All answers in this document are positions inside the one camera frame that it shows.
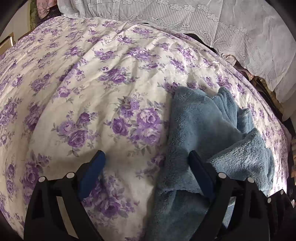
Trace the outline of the blue fluffy small garment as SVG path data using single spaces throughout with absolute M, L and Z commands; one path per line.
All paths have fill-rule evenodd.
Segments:
M 273 154 L 224 87 L 214 96 L 178 87 L 171 101 L 168 148 L 159 172 L 145 240 L 189 240 L 209 209 L 188 165 L 191 151 L 236 180 L 249 177 L 267 194 L 273 187 Z

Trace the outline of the purple floral bed sheet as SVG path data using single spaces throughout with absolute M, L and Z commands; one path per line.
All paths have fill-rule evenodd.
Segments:
M 1 55 L 1 213 L 23 236 L 34 186 L 98 150 L 107 161 L 84 206 L 106 240 L 138 240 L 165 157 L 171 99 L 227 88 L 271 149 L 287 187 L 288 135 L 234 67 L 185 35 L 101 18 L 52 18 Z

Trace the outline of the white lace cover cloth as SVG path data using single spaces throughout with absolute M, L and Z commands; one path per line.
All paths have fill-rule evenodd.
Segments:
M 266 1 L 58 1 L 58 8 L 69 18 L 98 16 L 195 34 L 263 77 L 278 101 L 295 95 L 295 39 Z

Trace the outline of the pink floral cloth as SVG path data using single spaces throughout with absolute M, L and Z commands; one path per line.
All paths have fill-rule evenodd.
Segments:
M 57 5 L 57 0 L 36 0 L 37 12 L 40 19 L 45 18 L 51 7 Z

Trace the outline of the gold wooden bed frame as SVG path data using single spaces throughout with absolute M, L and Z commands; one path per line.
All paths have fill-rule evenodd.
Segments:
M 10 33 L 0 44 L 0 55 L 16 44 L 14 34 Z

